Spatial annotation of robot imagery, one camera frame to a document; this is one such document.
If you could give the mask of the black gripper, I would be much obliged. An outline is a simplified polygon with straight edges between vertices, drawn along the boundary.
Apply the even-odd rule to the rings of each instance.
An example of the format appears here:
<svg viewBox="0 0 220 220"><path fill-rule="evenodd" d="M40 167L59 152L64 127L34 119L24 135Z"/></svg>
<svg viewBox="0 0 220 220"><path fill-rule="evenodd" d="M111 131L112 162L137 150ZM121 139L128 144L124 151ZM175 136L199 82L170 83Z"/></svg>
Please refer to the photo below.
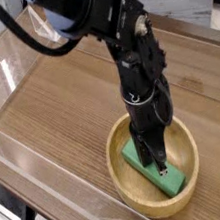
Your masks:
<svg viewBox="0 0 220 220"><path fill-rule="evenodd" d="M121 88L121 94L131 118L129 130L141 165L148 167L154 160L159 174L166 175L164 133L157 128L169 126L173 118L173 102L167 80L156 80L146 96L124 88Z"/></svg>

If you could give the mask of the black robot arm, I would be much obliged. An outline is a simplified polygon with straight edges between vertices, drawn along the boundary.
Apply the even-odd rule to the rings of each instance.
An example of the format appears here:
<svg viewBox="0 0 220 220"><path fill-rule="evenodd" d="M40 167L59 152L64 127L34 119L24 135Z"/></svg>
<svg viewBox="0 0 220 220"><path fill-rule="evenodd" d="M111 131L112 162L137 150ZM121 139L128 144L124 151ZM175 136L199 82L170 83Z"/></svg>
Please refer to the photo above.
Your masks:
<svg viewBox="0 0 220 220"><path fill-rule="evenodd" d="M49 56L71 52L85 36L102 40L117 65L122 99L131 117L129 130L140 162L165 175L164 132L173 118L166 60L138 0L25 0L40 6L55 31L67 39L58 48L40 44L0 5L0 21L27 46Z"/></svg>

